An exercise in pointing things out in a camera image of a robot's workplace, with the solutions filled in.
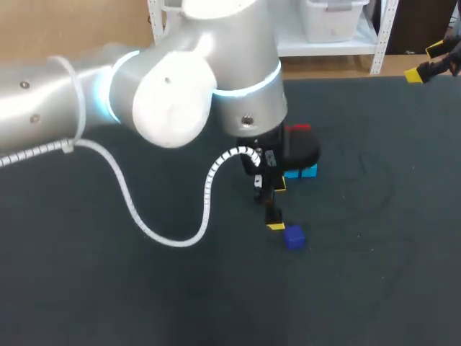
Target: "white storage box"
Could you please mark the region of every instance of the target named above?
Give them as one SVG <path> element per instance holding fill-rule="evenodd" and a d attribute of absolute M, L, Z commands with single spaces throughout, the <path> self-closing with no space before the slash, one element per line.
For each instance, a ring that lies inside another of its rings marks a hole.
<path fill-rule="evenodd" d="M 298 0 L 304 33 L 310 43 L 349 41 L 363 6 L 370 0 Z"/>

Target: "yellow tape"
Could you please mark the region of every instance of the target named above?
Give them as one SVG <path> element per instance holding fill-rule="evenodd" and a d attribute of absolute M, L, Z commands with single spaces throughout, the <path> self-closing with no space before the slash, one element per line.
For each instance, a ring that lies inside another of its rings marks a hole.
<path fill-rule="evenodd" d="M 429 49 L 433 48 L 433 47 L 437 47 L 438 45 L 443 45 L 443 43 L 444 43 L 444 41 L 442 40 L 442 41 L 439 41 L 439 42 L 429 46 L 428 48 L 426 48 L 426 53 L 427 53 L 429 59 L 432 59 L 431 55 L 429 54 Z"/>
<path fill-rule="evenodd" d="M 282 231 L 285 229 L 285 224 L 282 223 L 273 223 L 272 225 L 267 225 L 273 231 Z"/>
<path fill-rule="evenodd" d="M 422 83 L 423 80 L 419 76 L 417 68 L 412 68 L 411 70 L 405 71 L 405 77 L 408 83 Z"/>
<path fill-rule="evenodd" d="M 282 177 L 283 179 L 283 186 L 285 186 L 283 189 L 280 190 L 275 190 L 275 192 L 284 192 L 287 190 L 287 183 L 285 182 L 285 177 Z"/>

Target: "table surface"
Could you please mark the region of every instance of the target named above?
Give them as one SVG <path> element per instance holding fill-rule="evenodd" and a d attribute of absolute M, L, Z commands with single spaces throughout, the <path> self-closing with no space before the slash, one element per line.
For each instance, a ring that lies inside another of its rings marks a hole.
<path fill-rule="evenodd" d="M 461 339 L 461 84 L 439 78 L 289 81 L 287 123 L 311 123 L 319 176 L 278 195 L 310 243 L 266 229 L 238 159 L 219 171 L 210 227 L 189 249 L 147 239 L 96 153 L 0 171 L 0 345 L 457 345 Z M 191 145 L 96 131 L 145 222 L 184 239 L 214 159 Z"/>

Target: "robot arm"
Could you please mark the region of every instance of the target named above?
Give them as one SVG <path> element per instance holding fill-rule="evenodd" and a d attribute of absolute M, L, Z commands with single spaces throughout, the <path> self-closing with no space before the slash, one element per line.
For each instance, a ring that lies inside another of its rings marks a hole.
<path fill-rule="evenodd" d="M 182 15 L 157 47 L 108 45 L 71 63 L 85 130 L 121 123 L 156 145 L 183 146 L 205 126 L 212 97 L 232 136 L 282 123 L 287 105 L 265 0 L 183 0 Z M 0 152 L 73 138 L 78 109 L 75 83 L 57 60 L 0 68 Z"/>

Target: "block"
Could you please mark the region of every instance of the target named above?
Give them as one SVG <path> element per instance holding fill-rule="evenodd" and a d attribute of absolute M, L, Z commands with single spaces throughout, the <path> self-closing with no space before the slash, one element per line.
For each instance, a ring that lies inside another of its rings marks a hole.
<path fill-rule="evenodd" d="M 285 172 L 285 179 L 297 179 L 300 177 L 300 171 Z"/>
<path fill-rule="evenodd" d="M 289 250 L 302 249 L 305 246 L 305 235 L 299 225 L 287 226 L 283 232 L 283 237 Z"/>
<path fill-rule="evenodd" d="M 315 178 L 317 177 L 317 164 L 312 166 L 311 168 L 304 169 L 301 172 L 302 178 Z"/>

